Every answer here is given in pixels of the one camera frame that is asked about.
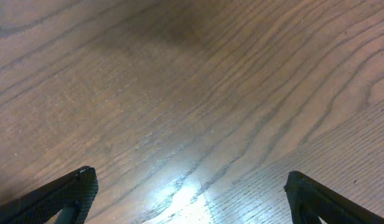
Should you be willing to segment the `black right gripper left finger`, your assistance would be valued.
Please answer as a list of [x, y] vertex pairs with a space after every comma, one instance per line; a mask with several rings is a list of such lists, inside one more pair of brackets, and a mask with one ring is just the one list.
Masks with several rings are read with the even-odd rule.
[[98, 193], [93, 167], [80, 167], [46, 185], [0, 206], [0, 223], [85, 222]]

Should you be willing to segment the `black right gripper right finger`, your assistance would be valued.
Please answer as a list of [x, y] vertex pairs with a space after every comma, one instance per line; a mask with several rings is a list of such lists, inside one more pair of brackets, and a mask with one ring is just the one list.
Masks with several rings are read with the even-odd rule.
[[284, 191], [294, 224], [384, 223], [383, 217], [296, 170], [288, 174]]

